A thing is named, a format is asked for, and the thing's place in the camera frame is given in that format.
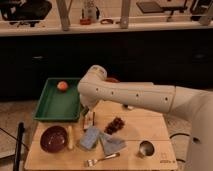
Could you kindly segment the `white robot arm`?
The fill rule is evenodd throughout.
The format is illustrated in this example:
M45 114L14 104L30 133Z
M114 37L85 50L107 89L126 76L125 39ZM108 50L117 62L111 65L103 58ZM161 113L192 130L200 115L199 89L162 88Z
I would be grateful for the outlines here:
M92 109L100 100L180 117L191 124L184 171L213 171L213 91L143 82L108 82L91 66L78 83L80 101Z

